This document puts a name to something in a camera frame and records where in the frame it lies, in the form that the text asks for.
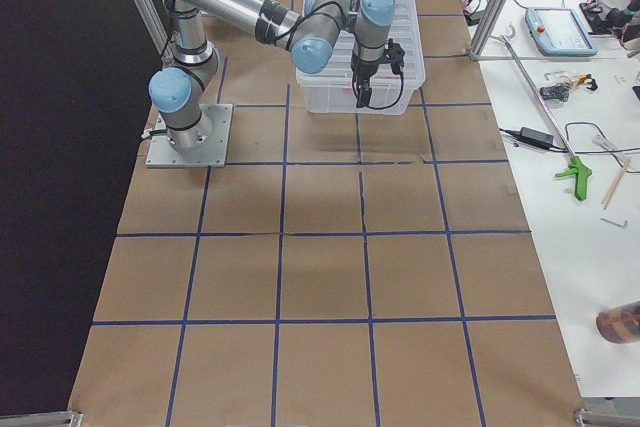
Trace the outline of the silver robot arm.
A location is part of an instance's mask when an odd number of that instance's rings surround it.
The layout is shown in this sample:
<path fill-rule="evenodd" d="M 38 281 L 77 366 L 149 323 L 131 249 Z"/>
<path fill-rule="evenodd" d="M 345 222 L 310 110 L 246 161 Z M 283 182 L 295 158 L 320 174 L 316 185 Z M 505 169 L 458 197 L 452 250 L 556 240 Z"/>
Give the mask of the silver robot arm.
<path fill-rule="evenodd" d="M 219 54 L 208 40 L 203 14 L 286 50 L 294 66 L 318 74 L 327 66 L 341 32 L 354 37 L 350 67 L 356 105 L 370 105 L 371 78 L 388 64 L 404 75 L 404 51 L 389 37 L 395 0 L 305 0 L 302 13 L 275 0 L 164 0 L 173 36 L 173 62 L 156 72 L 148 91 L 165 124 L 168 147 L 180 154 L 213 140 L 214 122 L 199 99 L 216 73 Z"/>

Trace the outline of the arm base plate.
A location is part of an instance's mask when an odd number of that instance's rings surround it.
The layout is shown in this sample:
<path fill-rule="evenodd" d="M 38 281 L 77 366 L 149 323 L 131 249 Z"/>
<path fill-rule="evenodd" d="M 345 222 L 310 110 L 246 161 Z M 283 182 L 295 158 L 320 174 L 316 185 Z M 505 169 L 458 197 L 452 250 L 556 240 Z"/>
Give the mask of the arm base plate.
<path fill-rule="evenodd" d="M 201 118 L 189 130 L 169 129 L 157 115 L 146 158 L 149 168 L 222 168 L 226 164 L 233 105 L 202 103 Z"/>

